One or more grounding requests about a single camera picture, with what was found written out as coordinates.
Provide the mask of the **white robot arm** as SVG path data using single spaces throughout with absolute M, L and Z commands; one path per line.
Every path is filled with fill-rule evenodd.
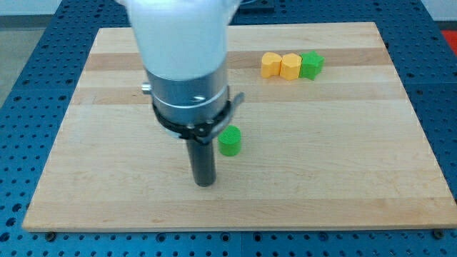
M 158 122 L 186 141 L 194 181 L 216 180 L 212 141 L 244 94 L 230 96 L 227 28 L 241 0 L 128 0 L 126 9 Z

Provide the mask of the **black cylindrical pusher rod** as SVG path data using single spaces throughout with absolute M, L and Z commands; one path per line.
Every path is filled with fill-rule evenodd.
M 202 144 L 195 140 L 188 140 L 186 147 L 194 182 L 200 187 L 214 184 L 216 181 L 216 165 L 213 143 Z

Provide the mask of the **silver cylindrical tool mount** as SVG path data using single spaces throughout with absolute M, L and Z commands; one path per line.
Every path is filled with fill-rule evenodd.
M 243 92 L 230 98 L 228 69 L 223 60 L 214 71 L 194 79 L 165 79 L 146 72 L 142 90 L 152 98 L 158 122 L 175 137 L 208 144 L 231 122 L 243 103 Z

